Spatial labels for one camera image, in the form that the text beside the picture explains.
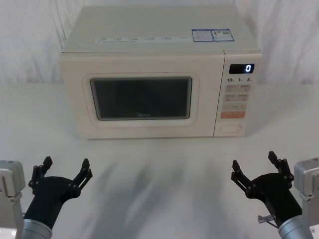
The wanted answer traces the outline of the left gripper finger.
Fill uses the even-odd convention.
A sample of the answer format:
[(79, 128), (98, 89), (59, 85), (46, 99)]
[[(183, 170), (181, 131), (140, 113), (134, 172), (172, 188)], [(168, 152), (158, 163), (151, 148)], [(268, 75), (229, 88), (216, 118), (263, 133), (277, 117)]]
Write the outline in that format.
[(77, 176), (73, 179), (71, 183), (71, 192), (72, 197), (79, 197), (81, 194), (81, 190), (85, 187), (85, 185), (89, 182), (89, 180), (93, 177), (92, 171), (90, 169), (89, 159), (85, 158), (82, 162), (82, 167)]
[(47, 156), (41, 165), (35, 165), (33, 167), (32, 177), (28, 185), (30, 188), (34, 188), (39, 184), (40, 180), (44, 178), (46, 172), (50, 169), (53, 164), (50, 156)]

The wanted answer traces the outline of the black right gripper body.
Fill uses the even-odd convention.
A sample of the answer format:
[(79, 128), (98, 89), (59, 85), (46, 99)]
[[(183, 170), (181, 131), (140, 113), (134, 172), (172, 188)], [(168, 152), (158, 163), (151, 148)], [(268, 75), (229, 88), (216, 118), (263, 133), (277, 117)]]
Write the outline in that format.
[(277, 225), (302, 214), (302, 209), (290, 189), (292, 174), (269, 173), (250, 183), (250, 198), (262, 201)]

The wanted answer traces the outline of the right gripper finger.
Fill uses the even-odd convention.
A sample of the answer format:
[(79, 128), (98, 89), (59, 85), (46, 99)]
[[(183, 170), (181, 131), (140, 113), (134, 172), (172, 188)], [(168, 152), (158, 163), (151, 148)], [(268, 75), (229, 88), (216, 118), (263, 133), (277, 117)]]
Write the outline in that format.
[(287, 159), (278, 159), (276, 154), (273, 151), (270, 151), (268, 154), (268, 159), (278, 170), (278, 173), (282, 176), (284, 182), (287, 184), (287, 188), (292, 188), (292, 182), (294, 180), (294, 176), (290, 171)]
[(231, 180), (244, 191), (247, 198), (253, 199), (254, 191), (252, 181), (243, 174), (237, 160), (233, 160), (232, 169)]

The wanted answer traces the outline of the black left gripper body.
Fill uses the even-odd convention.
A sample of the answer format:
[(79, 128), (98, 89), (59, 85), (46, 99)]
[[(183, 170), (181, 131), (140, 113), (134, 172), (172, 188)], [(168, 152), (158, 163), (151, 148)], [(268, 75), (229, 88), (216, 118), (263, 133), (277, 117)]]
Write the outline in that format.
[(44, 177), (31, 180), (28, 185), (34, 198), (24, 219), (43, 223), (50, 229), (54, 227), (63, 204), (80, 196), (79, 185), (64, 177)]

